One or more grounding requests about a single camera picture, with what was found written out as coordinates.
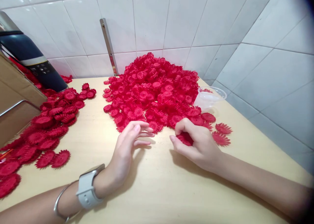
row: smartwatch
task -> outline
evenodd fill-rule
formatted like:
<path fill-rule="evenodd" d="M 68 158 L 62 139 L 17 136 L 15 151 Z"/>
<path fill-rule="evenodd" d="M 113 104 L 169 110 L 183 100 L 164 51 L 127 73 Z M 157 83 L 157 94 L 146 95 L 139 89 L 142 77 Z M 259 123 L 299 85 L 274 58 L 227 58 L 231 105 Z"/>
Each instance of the smartwatch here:
<path fill-rule="evenodd" d="M 93 179 L 104 169 L 105 164 L 101 164 L 91 168 L 87 172 L 80 175 L 78 180 L 78 191 L 76 193 L 76 196 L 78 197 L 83 208 L 91 209 L 103 201 L 103 199 L 99 199 L 95 195 Z"/>

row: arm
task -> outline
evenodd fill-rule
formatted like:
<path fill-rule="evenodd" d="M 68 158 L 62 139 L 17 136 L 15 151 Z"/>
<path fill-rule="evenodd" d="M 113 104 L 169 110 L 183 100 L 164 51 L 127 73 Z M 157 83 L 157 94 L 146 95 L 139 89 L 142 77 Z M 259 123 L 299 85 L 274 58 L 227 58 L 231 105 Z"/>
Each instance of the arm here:
<path fill-rule="evenodd" d="M 131 166 L 132 147 L 150 144 L 137 138 L 153 137 L 155 134 L 152 132 L 149 124 L 143 121 L 132 121 L 127 125 L 118 137 L 109 165 L 93 180 L 98 198 L 105 198 L 123 184 Z M 69 186 L 59 200 L 58 211 L 64 217 L 72 216 L 82 209 L 76 196 L 78 184 L 75 182 Z M 53 211 L 56 199 L 64 187 L 39 194 L 4 210 L 0 213 L 1 223 L 64 223 Z"/>
<path fill-rule="evenodd" d="M 242 186 L 291 218 L 298 218 L 305 210 L 313 192 L 311 188 L 221 152 L 209 130 L 194 125 L 189 119 L 177 123 L 175 134 L 182 131 L 190 134 L 193 146 L 170 136 L 174 149 L 199 167 Z"/>

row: pile of red gears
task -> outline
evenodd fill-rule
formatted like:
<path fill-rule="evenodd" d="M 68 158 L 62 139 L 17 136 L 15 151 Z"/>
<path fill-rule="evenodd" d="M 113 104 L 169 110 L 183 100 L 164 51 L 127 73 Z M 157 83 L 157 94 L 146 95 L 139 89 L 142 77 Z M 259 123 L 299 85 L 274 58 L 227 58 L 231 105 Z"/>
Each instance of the pile of red gears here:
<path fill-rule="evenodd" d="M 18 139 L 1 148 L 5 151 L 5 161 L 0 163 L 0 198 L 10 194 L 20 183 L 21 177 L 16 172 L 23 164 L 36 160 L 37 168 L 51 165 L 60 168 L 70 158 L 68 150 L 55 153 L 54 149 L 65 135 L 69 126 L 76 120 L 79 109 L 85 106 L 83 100 L 95 97 L 96 90 L 90 89 L 88 83 L 83 84 L 82 91 L 77 93 L 69 88 L 56 93 L 46 89 L 47 101 L 41 106 L 41 114 L 34 117 Z"/>
<path fill-rule="evenodd" d="M 208 128 L 217 144 L 227 146 L 230 140 L 226 135 L 232 132 L 231 128 L 220 123 L 213 132 L 215 116 L 191 106 L 198 94 L 198 79 L 197 72 L 183 70 L 182 66 L 155 58 L 149 52 L 126 66 L 124 74 L 104 82 L 109 88 L 104 90 L 103 97 L 111 102 L 104 112 L 113 118 L 119 132 L 130 121 L 142 120 L 157 134 L 164 126 L 174 129 L 177 122 L 188 118 L 195 125 Z M 193 144 L 186 135 L 179 138 L 186 145 Z"/>

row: metal bracket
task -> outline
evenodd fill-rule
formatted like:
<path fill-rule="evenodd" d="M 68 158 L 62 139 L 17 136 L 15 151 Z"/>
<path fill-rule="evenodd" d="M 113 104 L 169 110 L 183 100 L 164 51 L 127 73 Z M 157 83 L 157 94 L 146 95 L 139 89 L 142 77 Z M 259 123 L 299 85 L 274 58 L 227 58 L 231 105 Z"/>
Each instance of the metal bracket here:
<path fill-rule="evenodd" d="M 116 68 L 116 61 L 115 61 L 114 54 L 113 54 L 113 49 L 112 49 L 112 44 L 111 44 L 111 40 L 110 40 L 110 36 L 109 36 L 109 29 L 108 29 L 108 26 L 106 23 L 106 19 L 100 19 L 99 21 L 100 21 L 102 33 L 103 33 L 104 38 L 105 38 L 105 43 L 106 43 L 106 47 L 108 50 L 112 70 L 113 70 L 114 76 L 116 77 L 116 76 L 118 76 L 119 73 L 118 73 L 117 68 Z"/>

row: left hand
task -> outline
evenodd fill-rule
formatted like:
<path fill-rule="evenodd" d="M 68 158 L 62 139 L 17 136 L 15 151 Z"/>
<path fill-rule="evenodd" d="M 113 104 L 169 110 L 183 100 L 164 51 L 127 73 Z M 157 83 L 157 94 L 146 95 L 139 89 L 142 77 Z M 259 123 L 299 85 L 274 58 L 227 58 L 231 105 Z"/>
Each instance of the left hand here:
<path fill-rule="evenodd" d="M 96 177 L 94 182 L 102 183 L 102 192 L 99 196 L 105 197 L 119 188 L 127 178 L 132 161 L 131 150 L 133 146 L 150 145 L 149 141 L 137 140 L 139 137 L 154 137 L 153 129 L 149 123 L 131 121 L 118 136 L 117 144 L 109 165 Z"/>

